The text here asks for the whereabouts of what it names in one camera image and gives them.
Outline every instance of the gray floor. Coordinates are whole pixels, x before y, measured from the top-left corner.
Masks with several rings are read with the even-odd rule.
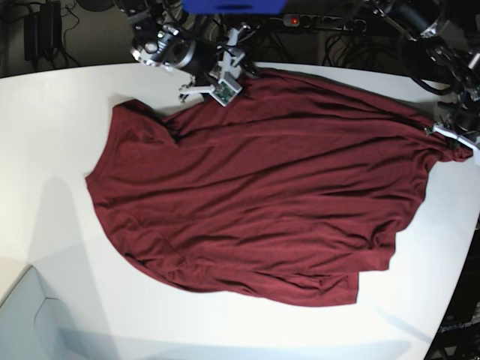
[[[61,0],[62,6],[72,5],[74,0]],[[126,16],[115,7],[101,13],[93,13],[77,5],[73,13],[80,24],[67,33],[67,51],[83,66],[121,64],[134,62],[130,54],[132,33]],[[63,18],[63,29],[74,26],[77,20],[70,14]],[[62,59],[58,59],[58,68]],[[40,71],[52,70],[48,62],[40,63]],[[9,27],[7,47],[7,76],[30,74],[34,70],[25,61],[23,52],[23,22]]]

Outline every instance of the blue box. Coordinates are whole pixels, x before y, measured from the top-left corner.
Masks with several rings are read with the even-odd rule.
[[[183,0],[192,14],[279,14],[287,0]]]

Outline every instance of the white table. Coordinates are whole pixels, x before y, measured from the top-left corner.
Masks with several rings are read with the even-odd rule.
[[[318,74],[431,109],[411,80],[324,67]],[[70,309],[70,347],[91,359],[423,359],[450,301],[480,211],[480,168],[437,164],[397,236],[391,269],[362,274],[358,304],[303,308],[228,292],[193,294],[138,272],[106,239],[84,182],[112,106],[171,113],[184,74],[139,64],[0,80],[0,255],[26,260]]]

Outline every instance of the maroon t-shirt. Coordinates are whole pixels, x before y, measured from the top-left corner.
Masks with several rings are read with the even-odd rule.
[[[432,166],[470,152],[379,95],[274,70],[243,86],[227,108],[164,119],[138,101],[114,108],[87,178],[106,235],[184,290],[354,303],[359,272],[389,267]]]

